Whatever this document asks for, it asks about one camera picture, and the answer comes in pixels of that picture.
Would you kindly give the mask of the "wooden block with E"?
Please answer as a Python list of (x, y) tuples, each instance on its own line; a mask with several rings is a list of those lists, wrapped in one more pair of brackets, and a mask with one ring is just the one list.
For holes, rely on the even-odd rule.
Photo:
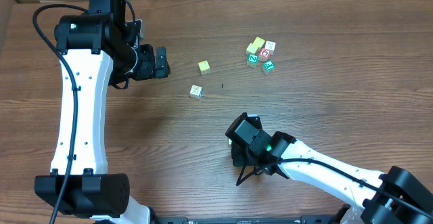
[(191, 90), (189, 92), (190, 96), (196, 99), (200, 99), (202, 97), (203, 88), (197, 85), (192, 85)]

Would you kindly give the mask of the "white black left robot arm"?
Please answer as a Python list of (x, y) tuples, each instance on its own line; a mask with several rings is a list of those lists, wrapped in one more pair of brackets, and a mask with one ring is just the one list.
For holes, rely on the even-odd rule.
[(60, 60), (62, 103), (58, 142), (35, 194), (54, 214), (96, 223), (156, 223), (155, 212), (131, 196), (129, 178), (111, 174), (105, 147), (108, 89), (170, 74), (166, 49), (141, 44), (143, 22), (127, 21), (128, 0), (89, 0), (61, 17), (48, 42)]

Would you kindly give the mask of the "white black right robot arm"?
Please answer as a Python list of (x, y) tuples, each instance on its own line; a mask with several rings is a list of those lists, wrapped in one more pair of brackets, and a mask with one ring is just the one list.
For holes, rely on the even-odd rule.
[(303, 141), (277, 131), (263, 130), (258, 115), (238, 116), (225, 132), (241, 185), (253, 175), (278, 174), (315, 186), (347, 204), (334, 223), (431, 223), (432, 192), (413, 174), (398, 166), (387, 173), (362, 169), (310, 148)]

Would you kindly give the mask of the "yellow top wooden block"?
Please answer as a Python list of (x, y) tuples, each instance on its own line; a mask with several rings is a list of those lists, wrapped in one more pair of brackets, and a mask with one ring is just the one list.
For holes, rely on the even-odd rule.
[(198, 63), (201, 75), (210, 73), (210, 65), (207, 60)]

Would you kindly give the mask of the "green Z wooden block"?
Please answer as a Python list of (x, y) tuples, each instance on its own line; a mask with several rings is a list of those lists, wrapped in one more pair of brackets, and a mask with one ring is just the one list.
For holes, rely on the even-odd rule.
[(251, 53), (246, 60), (246, 64), (251, 68), (255, 68), (258, 64), (258, 56)]

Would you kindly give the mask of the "pale yellow block front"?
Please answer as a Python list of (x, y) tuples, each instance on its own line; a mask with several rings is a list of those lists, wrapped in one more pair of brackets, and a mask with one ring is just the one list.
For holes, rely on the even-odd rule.
[(246, 55), (250, 54), (256, 54), (256, 52), (259, 50), (259, 47), (253, 43), (250, 43), (246, 48)]

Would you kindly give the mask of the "yellow block at back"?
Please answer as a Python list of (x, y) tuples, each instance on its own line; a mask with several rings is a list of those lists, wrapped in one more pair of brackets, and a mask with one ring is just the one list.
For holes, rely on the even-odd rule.
[(260, 38), (260, 37), (257, 37), (257, 38), (255, 38), (253, 44), (256, 45), (259, 49), (261, 49), (263, 47), (263, 45), (265, 44), (265, 40)]

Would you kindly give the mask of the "red top wooden block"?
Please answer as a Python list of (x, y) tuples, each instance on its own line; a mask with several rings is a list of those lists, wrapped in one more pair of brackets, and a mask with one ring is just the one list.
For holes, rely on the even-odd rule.
[(262, 48), (258, 54), (258, 60), (265, 62), (269, 59), (271, 52), (268, 49)]

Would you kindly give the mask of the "white top wooden block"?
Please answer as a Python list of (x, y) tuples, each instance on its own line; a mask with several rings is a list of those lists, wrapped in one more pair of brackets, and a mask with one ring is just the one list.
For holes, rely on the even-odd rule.
[(276, 42), (273, 41), (265, 41), (265, 49), (270, 52), (271, 55), (274, 54)]

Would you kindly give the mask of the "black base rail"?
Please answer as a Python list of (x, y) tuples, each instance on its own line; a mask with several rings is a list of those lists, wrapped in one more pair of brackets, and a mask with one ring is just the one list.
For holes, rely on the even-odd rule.
[(217, 218), (188, 219), (187, 217), (157, 217), (151, 224), (329, 224), (334, 215), (303, 215), (290, 218)]

